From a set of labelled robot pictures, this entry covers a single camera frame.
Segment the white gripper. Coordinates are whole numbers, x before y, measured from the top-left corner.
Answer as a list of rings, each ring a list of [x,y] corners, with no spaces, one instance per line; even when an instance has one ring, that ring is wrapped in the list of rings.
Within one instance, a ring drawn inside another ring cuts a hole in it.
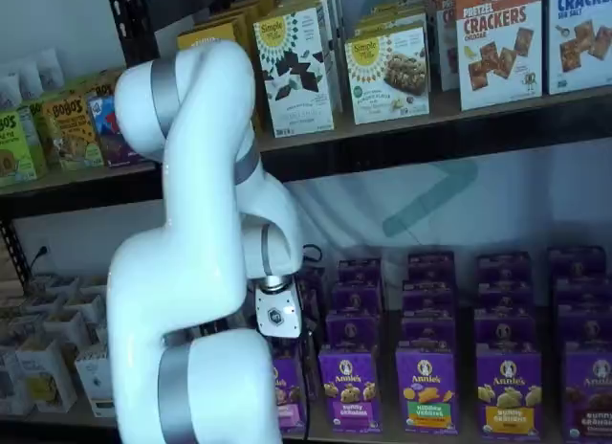
[[[317,357],[317,323],[303,318],[293,279],[262,280],[254,287],[255,314],[259,332],[272,338],[297,339],[306,361]]]

